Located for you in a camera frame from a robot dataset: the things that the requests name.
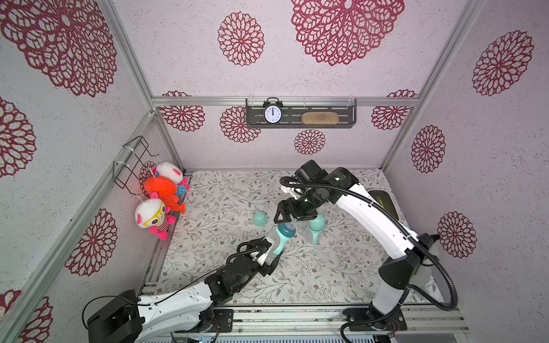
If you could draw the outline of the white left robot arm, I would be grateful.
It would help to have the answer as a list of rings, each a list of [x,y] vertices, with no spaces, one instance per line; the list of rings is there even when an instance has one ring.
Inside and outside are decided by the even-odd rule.
[[[203,332],[214,309],[231,301],[257,275],[272,274],[281,250],[269,237],[244,242],[225,264],[167,294],[136,295],[128,290],[107,296],[108,303],[84,321],[90,342],[144,342],[175,331]]]

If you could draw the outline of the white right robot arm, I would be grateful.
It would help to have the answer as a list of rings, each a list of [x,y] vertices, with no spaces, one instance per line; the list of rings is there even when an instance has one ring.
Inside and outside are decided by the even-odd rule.
[[[388,259],[378,269],[382,281],[370,313],[381,318],[396,311],[407,297],[408,286],[423,277],[425,253],[419,246],[429,250],[433,239],[403,226],[344,167],[328,173],[310,160],[293,176],[282,177],[280,184],[290,198],[279,202],[276,224],[312,220],[329,202],[355,218],[381,244]]]

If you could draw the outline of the teal nipple collar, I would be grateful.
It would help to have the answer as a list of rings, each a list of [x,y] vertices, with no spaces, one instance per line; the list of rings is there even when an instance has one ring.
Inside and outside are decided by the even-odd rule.
[[[277,233],[281,238],[286,238],[288,240],[291,240],[296,233],[296,229],[293,223],[286,222],[286,223],[280,223],[277,225]]]

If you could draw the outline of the mint bottle cap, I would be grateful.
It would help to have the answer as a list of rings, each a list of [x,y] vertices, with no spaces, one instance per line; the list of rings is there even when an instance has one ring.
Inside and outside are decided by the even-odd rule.
[[[264,227],[267,224],[267,214],[263,211],[256,211],[252,218],[252,223],[256,227]]]
[[[308,228],[313,232],[322,232],[327,224],[324,214],[320,213],[313,220],[307,222]]]

